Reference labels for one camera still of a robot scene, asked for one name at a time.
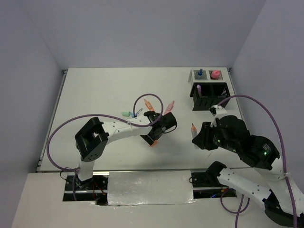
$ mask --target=white platform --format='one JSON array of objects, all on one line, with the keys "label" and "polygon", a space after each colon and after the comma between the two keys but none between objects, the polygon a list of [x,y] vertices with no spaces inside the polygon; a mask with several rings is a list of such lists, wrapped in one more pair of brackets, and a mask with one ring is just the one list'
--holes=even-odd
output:
[{"label": "white platform", "polygon": [[[253,169],[235,172],[265,184]],[[63,202],[65,181],[58,173],[28,175],[12,228],[232,228],[235,215],[226,212],[219,198],[199,199],[179,205],[95,206],[92,202]],[[225,198],[224,204],[237,210],[240,199]],[[281,228],[251,202],[242,213],[239,228]]]},{"label": "white platform", "polygon": [[[164,170],[164,169],[203,169],[214,161],[225,163],[231,168],[247,167],[234,153],[223,149],[212,153],[197,150],[191,143],[191,123],[198,131],[202,122],[211,121],[209,111],[192,111],[188,77],[190,67],[185,68],[71,68],[68,70],[57,106],[51,132],[64,121],[84,114],[110,114],[121,116],[121,111],[131,111],[137,97],[145,93],[158,95],[164,108],[175,101],[173,114],[177,119],[177,129],[163,135],[158,144],[150,147],[140,136],[122,139],[106,146],[101,158],[95,161],[94,170]],[[226,68],[219,69],[227,82],[231,95],[234,95]],[[147,97],[156,111],[160,111],[157,99]],[[137,110],[144,108],[143,99]],[[238,104],[231,99],[226,107],[229,114],[241,118]],[[89,120],[76,120],[62,128],[54,137],[50,151],[60,166],[76,167],[80,155],[75,147],[75,134]],[[40,171],[56,171],[44,153]]]}]

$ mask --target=white wall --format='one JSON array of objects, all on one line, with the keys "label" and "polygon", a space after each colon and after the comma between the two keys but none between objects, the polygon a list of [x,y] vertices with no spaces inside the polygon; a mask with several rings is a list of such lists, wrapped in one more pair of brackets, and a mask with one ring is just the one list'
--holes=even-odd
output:
[{"label": "white wall", "polygon": [[22,0],[61,68],[230,67],[266,0]]},{"label": "white wall", "polygon": [[0,227],[37,165],[62,72],[18,0],[0,2]]},{"label": "white wall", "polygon": [[[304,1],[267,0],[236,62],[232,77],[238,94],[251,95],[273,113],[283,133],[287,168],[304,190]],[[252,133],[280,149],[267,114],[241,100]]]}]

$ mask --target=pen holder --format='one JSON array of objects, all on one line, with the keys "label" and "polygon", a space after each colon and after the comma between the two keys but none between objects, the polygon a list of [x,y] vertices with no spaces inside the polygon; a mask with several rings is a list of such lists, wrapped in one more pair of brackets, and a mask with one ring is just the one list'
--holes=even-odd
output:
[{"label": "pen holder", "polygon": [[[201,87],[201,95],[199,95],[197,85]],[[229,97],[230,93],[226,83],[194,83],[190,97],[193,98],[193,111],[206,111],[213,105],[218,104],[220,101]],[[221,106],[225,107],[228,101],[224,102]]]}]

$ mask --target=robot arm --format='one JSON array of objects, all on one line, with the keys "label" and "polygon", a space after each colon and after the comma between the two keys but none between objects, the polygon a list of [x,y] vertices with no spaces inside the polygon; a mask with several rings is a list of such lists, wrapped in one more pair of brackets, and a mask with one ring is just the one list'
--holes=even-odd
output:
[{"label": "robot arm", "polygon": [[121,121],[101,122],[98,117],[91,118],[75,135],[76,147],[80,152],[81,161],[78,173],[78,182],[85,182],[93,177],[94,162],[98,159],[105,146],[116,140],[140,135],[150,146],[157,143],[162,134],[177,125],[172,113],[163,115],[158,122],[151,126],[136,127],[138,125],[149,125],[154,122],[159,114],[148,111],[129,119],[128,123]]},{"label": "robot arm", "polygon": [[[268,183],[259,186],[235,173],[220,162],[214,165],[219,183],[230,186],[265,207],[266,215],[281,226],[292,226],[293,210],[288,192],[283,163],[274,144],[262,136],[251,135],[244,121],[228,115],[226,110],[215,105],[210,109],[212,122],[204,122],[200,133],[192,142],[201,149],[218,147],[238,154],[240,160],[253,167]],[[294,194],[299,227],[304,226],[304,194],[289,177]]]}]

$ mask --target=white tape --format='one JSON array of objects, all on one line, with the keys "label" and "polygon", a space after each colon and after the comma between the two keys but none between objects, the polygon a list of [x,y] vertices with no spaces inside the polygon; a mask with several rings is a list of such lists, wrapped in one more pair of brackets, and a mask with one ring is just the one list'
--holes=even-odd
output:
[{"label": "white tape", "polygon": [[111,172],[109,205],[185,204],[195,202],[190,171]]}]

